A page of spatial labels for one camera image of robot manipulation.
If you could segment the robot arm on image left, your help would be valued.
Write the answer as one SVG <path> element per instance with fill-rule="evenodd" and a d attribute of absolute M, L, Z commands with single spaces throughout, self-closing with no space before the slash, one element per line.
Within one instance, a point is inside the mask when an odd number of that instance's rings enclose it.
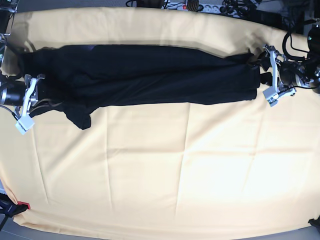
<path fill-rule="evenodd" d="M 11 35 L 15 14 L 18 10 L 18 0 L 2 0 L 0 2 L 0 62 L 5 59 L 5 51 L 9 49 L 15 54 L 20 68 L 17 75 L 0 74 L 0 105 L 14 106 L 26 109 L 38 103 L 38 84 L 45 79 L 39 74 L 36 78 L 25 74 L 24 63 L 17 50 L 8 42 Z"/>

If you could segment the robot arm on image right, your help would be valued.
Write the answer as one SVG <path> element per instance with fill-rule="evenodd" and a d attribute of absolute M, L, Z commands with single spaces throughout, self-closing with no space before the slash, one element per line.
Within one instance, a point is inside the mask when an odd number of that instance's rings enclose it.
<path fill-rule="evenodd" d="M 293 47 L 296 29 L 311 25 L 307 35 L 308 51 Z M 320 24 L 314 19 L 306 20 L 292 28 L 282 40 L 282 53 L 273 45 L 265 45 L 262 53 L 253 62 L 270 75 L 261 78 L 267 85 L 264 91 L 267 100 L 276 101 L 284 96 L 294 96 L 297 88 L 320 93 Z"/>

